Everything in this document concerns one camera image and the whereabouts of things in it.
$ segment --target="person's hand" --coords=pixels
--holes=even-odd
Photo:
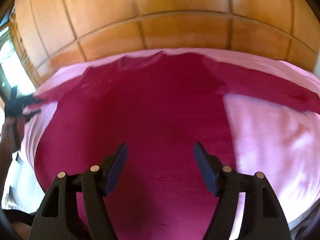
[[[19,145],[16,145],[14,140],[14,124],[17,123],[17,132],[19,135]],[[19,116],[7,117],[2,126],[1,142],[0,142],[0,157],[11,158],[11,154],[16,152],[21,147],[21,141],[24,137],[25,117]]]

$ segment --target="pink fabric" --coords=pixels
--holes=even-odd
[[[186,51],[204,53],[219,61],[271,73],[319,94],[319,80],[311,73],[288,63],[231,51],[211,49],[165,50],[167,54],[180,54]],[[133,57],[147,56],[156,52],[158,51],[143,51],[130,53],[129,55]],[[46,82],[37,93],[42,93],[63,81],[81,75],[89,65],[99,66],[112,62],[121,56],[63,68]],[[54,113],[55,107],[54,105],[42,106],[51,114]],[[238,171],[247,174],[263,171],[279,197],[288,222],[291,222],[319,198],[320,165],[319,155],[316,151],[317,148],[319,149],[316,140],[320,128],[319,115],[312,112],[298,113],[284,106],[239,95],[227,95],[225,97],[225,107],[233,135]],[[37,126],[38,130],[35,130],[35,126],[32,124],[26,127],[26,131],[33,135],[33,139],[31,142],[25,142],[29,146],[27,149],[29,152],[26,153],[23,148],[22,156],[26,157],[30,164],[33,164],[37,146],[35,138],[42,135],[47,126],[47,120],[51,117],[47,118],[42,113],[35,118],[34,122],[43,123],[42,129],[39,125]],[[234,226],[235,235],[238,226],[239,220],[236,221]]]

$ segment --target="wooden wall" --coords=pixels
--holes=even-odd
[[[42,81],[61,66],[153,48],[231,49],[313,71],[320,24],[305,0],[16,0]]]

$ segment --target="pink sheet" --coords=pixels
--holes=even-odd
[[[284,79],[319,94],[320,81],[311,73],[286,62],[274,61],[250,54],[215,49],[165,49],[166,54],[196,52],[218,61],[257,69]],[[129,57],[150,56],[159,50],[126,54]],[[116,55],[94,62],[86,62],[60,69],[43,84],[41,94],[62,82],[81,75],[88,66],[99,66],[122,57]],[[299,113],[288,107],[255,98],[229,94],[225,108],[233,136],[237,170],[246,174],[262,171],[273,186],[291,222],[305,212],[320,192],[319,115]],[[42,106],[43,112],[26,125],[21,157],[33,167],[37,144],[51,120],[56,104]],[[236,238],[241,224],[243,199],[239,202],[238,219],[231,239]]]

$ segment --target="window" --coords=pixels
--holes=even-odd
[[[22,95],[31,94],[36,90],[14,50],[8,27],[0,32],[0,66],[9,85],[18,86]]]

